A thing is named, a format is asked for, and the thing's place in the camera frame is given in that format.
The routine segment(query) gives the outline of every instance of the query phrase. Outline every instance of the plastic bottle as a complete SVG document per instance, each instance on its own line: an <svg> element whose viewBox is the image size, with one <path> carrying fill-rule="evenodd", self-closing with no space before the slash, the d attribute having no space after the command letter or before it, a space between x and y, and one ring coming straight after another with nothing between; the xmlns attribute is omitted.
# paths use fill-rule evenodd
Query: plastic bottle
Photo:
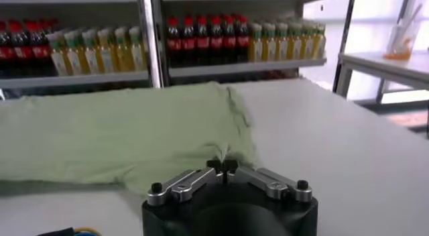
<svg viewBox="0 0 429 236"><path fill-rule="evenodd" d="M140 27L135 26L129 30L131 36L131 53L133 54L134 66L136 71L147 70L145 50L141 38Z"/></svg>
<svg viewBox="0 0 429 236"><path fill-rule="evenodd" d="M288 25L285 23L279 23L277 27L276 37L276 49L275 49L275 60L282 61L287 59L288 53Z"/></svg>
<svg viewBox="0 0 429 236"><path fill-rule="evenodd" d="M180 66L182 64L182 40L180 39L178 20L175 17L168 20L167 45L170 66Z"/></svg>
<svg viewBox="0 0 429 236"><path fill-rule="evenodd" d="M263 28L265 34L262 40L262 60L275 60L275 25L265 23Z"/></svg>
<svg viewBox="0 0 429 236"><path fill-rule="evenodd" d="M313 59L324 58L324 47L326 45L326 37L324 35L325 25L317 25L317 34L314 38Z"/></svg>
<svg viewBox="0 0 429 236"><path fill-rule="evenodd" d="M290 39L288 42L288 59L299 60L301 55L301 30L300 23L289 23Z"/></svg>
<svg viewBox="0 0 429 236"><path fill-rule="evenodd" d="M212 18L212 27L210 30L210 63L223 63L223 31L220 17Z"/></svg>
<svg viewBox="0 0 429 236"><path fill-rule="evenodd" d="M208 64L208 48L210 46L210 38L207 31L207 19L205 17L198 18L198 27L196 30L196 49L199 65Z"/></svg>
<svg viewBox="0 0 429 236"><path fill-rule="evenodd" d="M30 46L28 33L15 20L9 20L9 29L11 31L11 43L19 64L19 73L22 76L37 76L37 66L34 62L34 54Z"/></svg>
<svg viewBox="0 0 429 236"><path fill-rule="evenodd" d="M247 18L240 17L237 30L237 61L247 62L249 60L249 28Z"/></svg>
<svg viewBox="0 0 429 236"><path fill-rule="evenodd" d="M300 58L303 60L309 60L312 57L314 47L313 28L310 23L303 24L301 41L302 46Z"/></svg>
<svg viewBox="0 0 429 236"><path fill-rule="evenodd" d="M102 29L98 33L100 40L101 60L105 73L113 73L119 71L119 65L116 55L116 47L109 28Z"/></svg>
<svg viewBox="0 0 429 236"><path fill-rule="evenodd" d="M119 61L119 70L122 72L131 72L135 70L133 54L131 53L131 44L129 43L128 29L120 27L115 30L117 41L117 55Z"/></svg>
<svg viewBox="0 0 429 236"><path fill-rule="evenodd" d="M262 26L258 23L252 25L252 39L249 45L249 60L251 62L262 61Z"/></svg>
<svg viewBox="0 0 429 236"><path fill-rule="evenodd" d="M196 63L195 46L194 20L191 17L185 17L182 32L183 62L185 66L192 66Z"/></svg>
<svg viewBox="0 0 429 236"><path fill-rule="evenodd" d="M225 62L234 63L237 61L237 54L235 52L237 39L235 38L234 19L231 16L226 16L225 18L225 30L223 36Z"/></svg>
<svg viewBox="0 0 429 236"><path fill-rule="evenodd" d="M72 65L67 58L67 53L61 47L59 35L59 33L46 35L51 47L51 59L54 63L58 76L72 76Z"/></svg>
<svg viewBox="0 0 429 236"><path fill-rule="evenodd" d="M101 59L100 47L97 42L97 31L90 29L82 33L85 42L85 58L91 74L105 73L103 60Z"/></svg>
<svg viewBox="0 0 429 236"><path fill-rule="evenodd" d="M72 65L74 75L89 74L88 62L83 48L80 46L78 32L68 32L64 35L67 41L67 57Z"/></svg>

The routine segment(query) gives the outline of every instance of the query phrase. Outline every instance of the table surface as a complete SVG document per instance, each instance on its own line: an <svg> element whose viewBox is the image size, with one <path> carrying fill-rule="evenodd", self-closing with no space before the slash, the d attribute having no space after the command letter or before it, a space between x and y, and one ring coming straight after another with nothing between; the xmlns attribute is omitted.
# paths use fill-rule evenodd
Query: table surface
<svg viewBox="0 0 429 236"><path fill-rule="evenodd" d="M233 87L249 108L262 166L310 181L319 235L427 235L428 141L306 80ZM141 199L119 188L2 190L2 235L70 226L142 235Z"/></svg>
<svg viewBox="0 0 429 236"><path fill-rule="evenodd" d="M379 52L340 54L344 63L352 62L399 76L429 80L429 53L416 52L410 60L386 60Z"/></svg>

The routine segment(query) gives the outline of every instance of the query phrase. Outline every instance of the red bottle cap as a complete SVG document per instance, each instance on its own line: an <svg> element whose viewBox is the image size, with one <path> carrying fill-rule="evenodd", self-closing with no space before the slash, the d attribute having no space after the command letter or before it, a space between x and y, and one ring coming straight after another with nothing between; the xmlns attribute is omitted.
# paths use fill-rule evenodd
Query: red bottle cap
<svg viewBox="0 0 429 236"><path fill-rule="evenodd" d="M185 17L185 25L194 25L194 20L191 17Z"/></svg>
<svg viewBox="0 0 429 236"><path fill-rule="evenodd" d="M200 25L206 25L207 24L207 19L205 17L199 17L198 18L198 24L200 24Z"/></svg>
<svg viewBox="0 0 429 236"><path fill-rule="evenodd" d="M170 26L177 26L177 24L178 24L178 21L177 21L177 19L175 17L170 17L168 19L168 25L170 25Z"/></svg>

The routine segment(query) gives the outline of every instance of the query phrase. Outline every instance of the green towel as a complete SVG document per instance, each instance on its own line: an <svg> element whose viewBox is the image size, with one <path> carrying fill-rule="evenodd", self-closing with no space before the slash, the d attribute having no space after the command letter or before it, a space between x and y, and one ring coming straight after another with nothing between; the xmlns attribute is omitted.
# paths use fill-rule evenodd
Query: green towel
<svg viewBox="0 0 429 236"><path fill-rule="evenodd" d="M144 194L226 155L255 157L241 98L215 83L0 105L0 180L119 182Z"/></svg>

